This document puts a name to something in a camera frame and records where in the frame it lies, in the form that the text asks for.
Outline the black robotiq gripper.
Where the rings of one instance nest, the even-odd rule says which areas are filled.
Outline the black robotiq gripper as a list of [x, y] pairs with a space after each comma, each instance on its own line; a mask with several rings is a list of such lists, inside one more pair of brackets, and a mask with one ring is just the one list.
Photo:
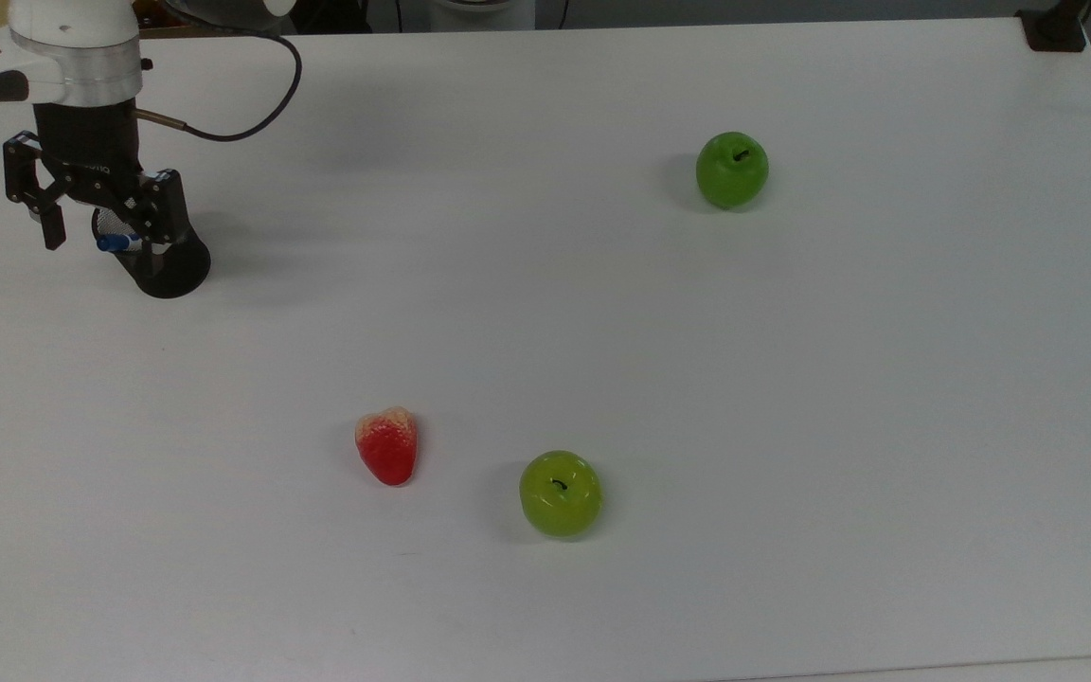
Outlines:
[[3, 143], [4, 192], [25, 206], [41, 227], [46, 250], [65, 243], [60, 200], [69, 178], [43, 187], [41, 161], [49, 174], [87, 168], [81, 201], [93, 206], [92, 234], [98, 249], [117, 258], [191, 259], [193, 228], [176, 170], [143, 172], [139, 163], [137, 100], [99, 107], [34, 104], [36, 134], [21, 131]]

